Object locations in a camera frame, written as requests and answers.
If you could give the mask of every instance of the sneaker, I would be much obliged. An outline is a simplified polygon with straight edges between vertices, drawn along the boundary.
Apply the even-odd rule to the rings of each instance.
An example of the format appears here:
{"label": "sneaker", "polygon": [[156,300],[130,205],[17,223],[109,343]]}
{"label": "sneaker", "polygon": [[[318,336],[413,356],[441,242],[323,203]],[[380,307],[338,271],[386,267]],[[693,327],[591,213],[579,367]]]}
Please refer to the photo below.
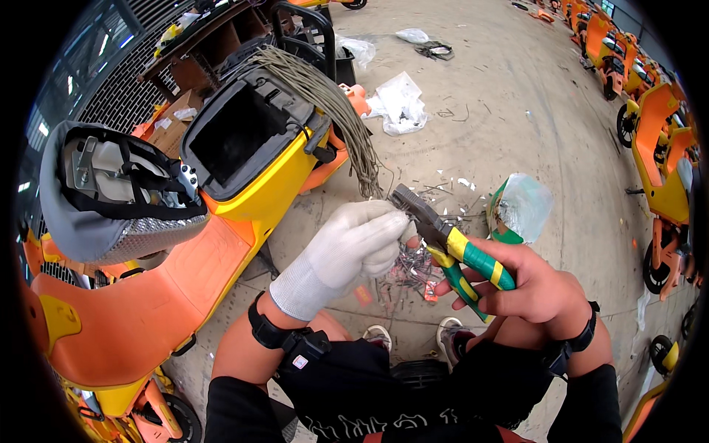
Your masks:
{"label": "sneaker", "polygon": [[368,327],[367,330],[364,331],[362,338],[375,346],[386,349],[389,354],[391,353],[391,336],[384,326],[373,325]]}
{"label": "sneaker", "polygon": [[451,372],[453,366],[457,365],[465,354],[465,346],[471,338],[475,338],[475,334],[456,317],[446,317],[438,325],[436,341],[448,361],[448,369]]}

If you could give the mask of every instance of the gray wire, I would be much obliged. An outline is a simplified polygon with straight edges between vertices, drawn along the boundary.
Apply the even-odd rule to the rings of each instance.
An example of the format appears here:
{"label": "gray wire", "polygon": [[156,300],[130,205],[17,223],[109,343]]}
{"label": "gray wire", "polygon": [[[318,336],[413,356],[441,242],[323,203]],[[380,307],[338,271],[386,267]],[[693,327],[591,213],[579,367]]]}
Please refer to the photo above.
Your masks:
{"label": "gray wire", "polygon": [[288,87],[332,118],[342,130],[343,141],[350,155],[350,176],[354,170],[359,181],[359,193],[365,198],[381,198],[379,166],[391,170],[379,161],[369,139],[367,127],[339,86],[314,66],[277,47],[267,46],[266,49],[259,49],[244,67],[254,63],[268,69]]}

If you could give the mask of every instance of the white work glove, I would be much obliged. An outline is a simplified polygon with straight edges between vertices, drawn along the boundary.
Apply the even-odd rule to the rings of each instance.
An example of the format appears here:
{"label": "white work glove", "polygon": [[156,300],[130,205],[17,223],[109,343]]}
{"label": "white work glove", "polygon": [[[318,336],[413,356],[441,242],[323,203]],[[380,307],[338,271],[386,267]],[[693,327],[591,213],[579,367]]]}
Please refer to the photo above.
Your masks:
{"label": "white work glove", "polygon": [[406,213],[388,201],[346,203],[271,283],[271,298],[291,317],[310,321],[357,275],[386,274],[399,254],[398,241],[414,235]]}

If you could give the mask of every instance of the green and yellow plier handle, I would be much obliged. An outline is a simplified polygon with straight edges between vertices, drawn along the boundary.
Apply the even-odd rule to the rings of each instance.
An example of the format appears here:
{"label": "green and yellow plier handle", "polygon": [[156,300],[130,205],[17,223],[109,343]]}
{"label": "green and yellow plier handle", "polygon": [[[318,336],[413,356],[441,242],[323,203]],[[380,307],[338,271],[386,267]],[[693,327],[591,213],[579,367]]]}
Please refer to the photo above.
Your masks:
{"label": "green and yellow plier handle", "polygon": [[431,246],[427,246],[426,249],[428,249],[436,262],[441,265],[443,275],[448,279],[453,291],[465,300],[465,303],[468,303],[468,306],[475,311],[483,322],[489,323],[492,321],[493,316],[487,315],[478,309],[480,297],[470,282],[465,279],[459,263],[463,263],[477,271],[483,278],[488,279],[500,290],[509,291],[514,289],[514,279],[500,262],[473,246],[456,228],[453,228],[448,235],[446,246],[448,248],[447,253]]}

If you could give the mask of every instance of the pliers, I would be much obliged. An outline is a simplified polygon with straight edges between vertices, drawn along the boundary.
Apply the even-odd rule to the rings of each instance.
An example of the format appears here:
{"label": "pliers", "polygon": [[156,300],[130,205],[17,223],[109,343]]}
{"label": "pliers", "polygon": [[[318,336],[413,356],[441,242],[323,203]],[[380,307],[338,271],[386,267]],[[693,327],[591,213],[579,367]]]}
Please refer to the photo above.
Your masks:
{"label": "pliers", "polygon": [[441,270],[453,291],[468,303],[483,322],[489,323],[493,316],[478,309],[480,297],[465,279],[460,263],[477,271],[498,289],[505,291],[515,288],[515,281],[507,269],[493,257],[473,246],[457,228],[444,223],[433,208],[404,184],[399,184],[389,199],[395,206],[414,217],[416,230],[423,238],[426,249],[441,265]]}

